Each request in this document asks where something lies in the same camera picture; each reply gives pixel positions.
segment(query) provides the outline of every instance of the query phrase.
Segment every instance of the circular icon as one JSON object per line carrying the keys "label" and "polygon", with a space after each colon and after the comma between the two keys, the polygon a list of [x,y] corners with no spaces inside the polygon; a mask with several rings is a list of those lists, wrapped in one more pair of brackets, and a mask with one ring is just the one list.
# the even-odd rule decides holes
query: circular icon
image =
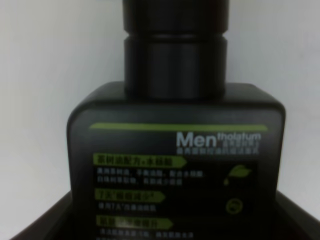
{"label": "circular icon", "polygon": [[239,198],[230,199],[225,206],[228,214],[236,215],[242,212],[244,208],[243,202]]}

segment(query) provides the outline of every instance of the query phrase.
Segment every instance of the black pump cap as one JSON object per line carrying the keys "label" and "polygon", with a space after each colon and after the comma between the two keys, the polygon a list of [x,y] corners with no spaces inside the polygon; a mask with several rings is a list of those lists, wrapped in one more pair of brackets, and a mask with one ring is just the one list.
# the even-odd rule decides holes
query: black pump cap
{"label": "black pump cap", "polygon": [[122,0],[125,88],[152,99],[221,96],[229,0]]}

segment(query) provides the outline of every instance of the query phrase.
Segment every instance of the white wall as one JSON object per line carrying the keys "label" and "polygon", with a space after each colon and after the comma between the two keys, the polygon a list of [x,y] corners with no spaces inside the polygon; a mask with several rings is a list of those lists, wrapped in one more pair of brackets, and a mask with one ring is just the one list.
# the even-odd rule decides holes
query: white wall
{"label": "white wall", "polygon": [[[229,82],[287,109],[279,190],[320,219],[318,0],[231,0]],[[120,0],[0,0],[0,240],[69,191],[76,104],[123,79]]]}

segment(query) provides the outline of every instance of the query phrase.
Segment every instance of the bottle neck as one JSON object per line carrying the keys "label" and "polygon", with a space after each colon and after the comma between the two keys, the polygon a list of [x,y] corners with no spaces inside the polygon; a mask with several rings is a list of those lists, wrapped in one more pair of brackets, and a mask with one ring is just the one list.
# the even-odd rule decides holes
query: bottle neck
{"label": "bottle neck", "polygon": [[227,41],[222,34],[134,34],[124,47],[130,95],[191,100],[218,97],[225,90]]}

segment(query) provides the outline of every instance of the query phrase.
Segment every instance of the black bottle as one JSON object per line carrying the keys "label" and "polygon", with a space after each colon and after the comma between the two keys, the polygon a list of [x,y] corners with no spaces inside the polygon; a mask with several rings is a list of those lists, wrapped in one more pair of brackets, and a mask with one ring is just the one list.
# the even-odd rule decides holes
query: black bottle
{"label": "black bottle", "polygon": [[270,239],[285,109],[225,84],[228,0],[123,0],[125,81],[67,126],[77,240]]}

